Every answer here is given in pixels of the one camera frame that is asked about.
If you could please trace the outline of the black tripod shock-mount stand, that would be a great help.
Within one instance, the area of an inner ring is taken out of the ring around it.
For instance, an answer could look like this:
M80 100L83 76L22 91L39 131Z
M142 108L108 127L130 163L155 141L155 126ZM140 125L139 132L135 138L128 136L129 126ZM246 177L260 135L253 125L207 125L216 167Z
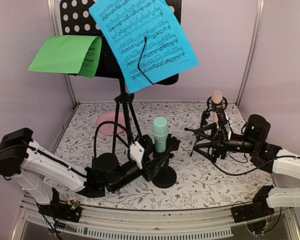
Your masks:
M192 150L215 163L218 158L225 158L226 150L223 147L230 142L232 134L225 110L228 107L227 99L221 94L213 94L206 101L207 108L203 111L200 127L185 128L195 136Z

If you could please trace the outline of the teal toy microphone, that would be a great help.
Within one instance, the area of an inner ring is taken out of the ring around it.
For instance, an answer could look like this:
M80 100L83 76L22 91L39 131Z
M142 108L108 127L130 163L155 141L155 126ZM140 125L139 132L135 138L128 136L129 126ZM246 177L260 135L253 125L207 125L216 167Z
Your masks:
M158 116L153 120L152 134L154 146L157 153L166 151L167 137L169 134L168 121L163 116Z

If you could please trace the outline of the black round-base microphone stand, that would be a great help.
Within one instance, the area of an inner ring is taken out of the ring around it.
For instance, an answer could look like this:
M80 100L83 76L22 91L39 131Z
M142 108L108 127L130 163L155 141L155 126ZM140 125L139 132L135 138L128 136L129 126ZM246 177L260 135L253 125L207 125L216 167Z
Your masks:
M169 166L170 159L174 157L174 151L179 149L180 140L171 133L167 135L165 152L157 152L156 148L152 147L152 157L153 161L157 163L157 159L160 159L162 163L158 165L158 171L156 175L152 178L152 183L160 188L167 189L172 187L177 181L176 171Z

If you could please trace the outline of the pink toy microphone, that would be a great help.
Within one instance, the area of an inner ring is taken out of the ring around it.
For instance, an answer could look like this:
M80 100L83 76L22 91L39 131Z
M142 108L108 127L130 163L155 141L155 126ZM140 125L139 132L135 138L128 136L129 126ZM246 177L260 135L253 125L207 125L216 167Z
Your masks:
M220 90L214 90L212 93L211 99L212 99L212 103L213 103L213 109L215 110L216 107L222 103L222 100L223 100L222 92ZM214 123L218 122L218 116L215 111L213 112L212 119L213 119Z

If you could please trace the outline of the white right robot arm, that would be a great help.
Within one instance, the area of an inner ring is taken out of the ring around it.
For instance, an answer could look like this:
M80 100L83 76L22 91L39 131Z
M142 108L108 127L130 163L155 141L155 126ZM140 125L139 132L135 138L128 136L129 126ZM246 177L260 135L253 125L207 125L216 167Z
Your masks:
M270 128L270 123L258 114L249 116L242 134L233 133L226 122L219 121L192 130L198 141L206 140L195 144L193 150L213 165L230 152L249 154L255 170L300 180L300 155L267 143ZM248 213L252 218L259 218L266 211L279 207L300 208L300 187L265 185L253 197Z

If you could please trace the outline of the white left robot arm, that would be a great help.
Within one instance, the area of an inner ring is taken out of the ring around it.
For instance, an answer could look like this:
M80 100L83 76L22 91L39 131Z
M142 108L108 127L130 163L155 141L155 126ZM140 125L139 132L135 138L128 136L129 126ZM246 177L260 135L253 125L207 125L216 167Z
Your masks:
M176 172L169 166L179 140L168 134L165 151L156 150L148 135L133 142L128 149L128 162L121 165L114 153L103 153L92 159L91 167L79 167L62 160L33 138L33 131L22 128L5 135L0 142L0 175L14 179L36 202L53 216L64 213L57 190L48 187L40 176L52 178L71 191L88 198L115 193L139 177L158 188L169 188L176 181Z

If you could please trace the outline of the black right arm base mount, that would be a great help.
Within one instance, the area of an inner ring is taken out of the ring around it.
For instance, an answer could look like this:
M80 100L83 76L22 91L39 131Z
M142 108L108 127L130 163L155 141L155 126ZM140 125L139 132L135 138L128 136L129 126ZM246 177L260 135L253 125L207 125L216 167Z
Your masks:
M274 186L266 185L261 187L252 199L252 203L233 206L231 214L235 223L255 220L262 217L270 216L275 213L275 210L268 206L266 198L270 190Z

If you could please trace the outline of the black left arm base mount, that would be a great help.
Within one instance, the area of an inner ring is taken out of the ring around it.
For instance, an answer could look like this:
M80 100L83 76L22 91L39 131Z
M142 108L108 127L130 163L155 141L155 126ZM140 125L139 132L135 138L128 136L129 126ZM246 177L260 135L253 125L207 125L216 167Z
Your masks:
M38 212L45 216L52 217L54 220L79 223L82 208L79 203L73 200L61 202L59 192L52 188L52 200L48 205L39 204Z

